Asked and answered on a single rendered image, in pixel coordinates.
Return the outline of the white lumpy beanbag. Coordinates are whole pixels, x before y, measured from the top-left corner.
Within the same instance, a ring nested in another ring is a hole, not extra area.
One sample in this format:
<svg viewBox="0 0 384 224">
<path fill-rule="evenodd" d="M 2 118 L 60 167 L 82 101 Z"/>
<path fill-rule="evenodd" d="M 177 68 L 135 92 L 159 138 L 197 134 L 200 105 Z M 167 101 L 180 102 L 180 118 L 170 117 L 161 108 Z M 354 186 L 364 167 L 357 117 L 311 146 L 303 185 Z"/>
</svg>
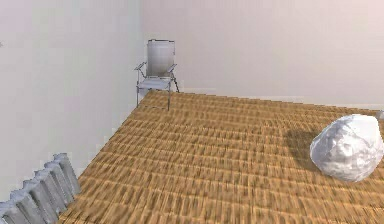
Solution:
<svg viewBox="0 0 384 224">
<path fill-rule="evenodd" d="M 326 126 L 310 144 L 310 159 L 325 175 L 359 182 L 384 157 L 384 141 L 374 116 L 351 114 Z"/>
</svg>

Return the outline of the white folding chair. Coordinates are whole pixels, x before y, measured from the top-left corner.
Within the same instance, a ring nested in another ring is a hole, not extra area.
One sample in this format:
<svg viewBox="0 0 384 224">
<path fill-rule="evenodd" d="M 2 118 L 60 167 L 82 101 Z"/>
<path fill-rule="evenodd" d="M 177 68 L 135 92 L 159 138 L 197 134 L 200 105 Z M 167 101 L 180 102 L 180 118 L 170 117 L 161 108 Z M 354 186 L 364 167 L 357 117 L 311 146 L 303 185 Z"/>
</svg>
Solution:
<svg viewBox="0 0 384 224">
<path fill-rule="evenodd" d="M 139 105 L 141 90 L 166 90 L 167 109 L 170 109 L 171 83 L 175 84 L 176 92 L 180 92 L 174 75 L 176 66 L 175 42 L 150 39 L 147 42 L 147 59 L 135 68 L 137 72 L 136 105 Z"/>
</svg>

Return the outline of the grey ribbed radiator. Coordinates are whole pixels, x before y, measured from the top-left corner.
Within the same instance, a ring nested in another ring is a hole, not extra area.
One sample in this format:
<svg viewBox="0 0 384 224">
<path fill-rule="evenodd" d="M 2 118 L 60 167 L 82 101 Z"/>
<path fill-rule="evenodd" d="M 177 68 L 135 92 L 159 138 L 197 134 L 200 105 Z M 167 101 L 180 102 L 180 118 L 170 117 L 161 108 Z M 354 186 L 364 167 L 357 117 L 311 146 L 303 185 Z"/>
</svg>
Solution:
<svg viewBox="0 0 384 224">
<path fill-rule="evenodd" d="M 80 192 L 68 155 L 54 154 L 8 201 L 0 202 L 0 224 L 56 224 Z"/>
</svg>

